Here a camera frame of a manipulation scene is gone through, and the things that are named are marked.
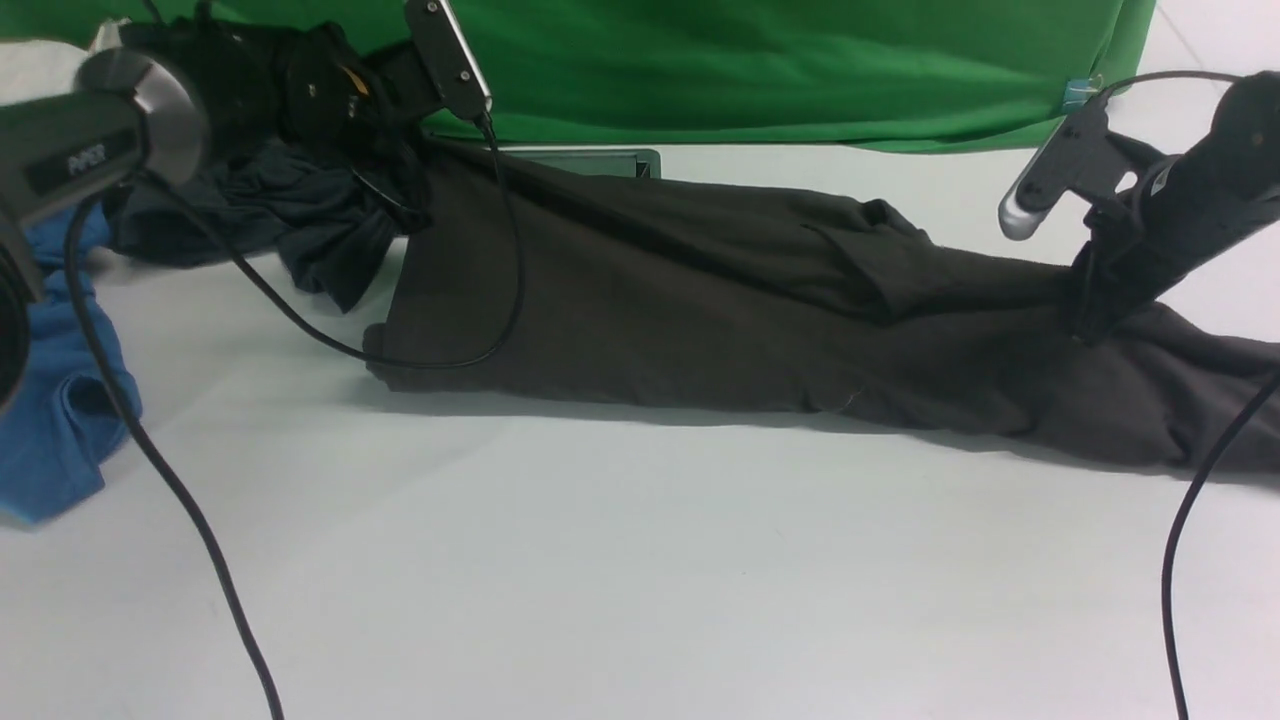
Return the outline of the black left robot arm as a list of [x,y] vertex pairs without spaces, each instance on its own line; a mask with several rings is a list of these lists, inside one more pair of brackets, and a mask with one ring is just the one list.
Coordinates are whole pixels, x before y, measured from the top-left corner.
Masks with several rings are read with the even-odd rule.
[[67,94],[3,109],[3,402],[29,359],[44,273],[28,228],[129,181],[172,186],[270,138],[370,156],[444,108],[416,46],[361,55],[332,22],[310,29],[200,13],[134,23],[90,54]]

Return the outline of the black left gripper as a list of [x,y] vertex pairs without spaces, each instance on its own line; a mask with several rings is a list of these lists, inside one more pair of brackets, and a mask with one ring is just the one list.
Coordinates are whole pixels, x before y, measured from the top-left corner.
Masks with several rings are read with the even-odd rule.
[[356,167],[401,163],[422,120],[444,106],[408,40],[358,54],[334,23],[279,41],[275,82],[283,140]]

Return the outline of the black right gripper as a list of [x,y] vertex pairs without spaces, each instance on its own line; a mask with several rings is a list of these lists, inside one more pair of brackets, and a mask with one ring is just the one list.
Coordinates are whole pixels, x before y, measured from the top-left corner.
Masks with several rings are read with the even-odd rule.
[[1085,214],[1091,238],[1071,265],[1065,302],[1065,325],[1085,346],[1101,343],[1160,295],[1140,260],[1151,224],[1151,190],[1171,158],[1124,135],[1108,135],[1103,142],[1120,174],[1134,174],[1135,183],[1092,201]]

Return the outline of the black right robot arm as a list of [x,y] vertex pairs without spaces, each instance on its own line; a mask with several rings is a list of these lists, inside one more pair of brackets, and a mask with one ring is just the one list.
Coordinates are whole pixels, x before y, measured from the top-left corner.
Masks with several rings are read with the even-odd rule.
[[1096,345],[1192,272],[1277,223],[1275,70],[1221,97],[1207,135],[1185,152],[1156,152],[1117,209],[1085,215],[1091,240],[1071,268],[1065,320]]

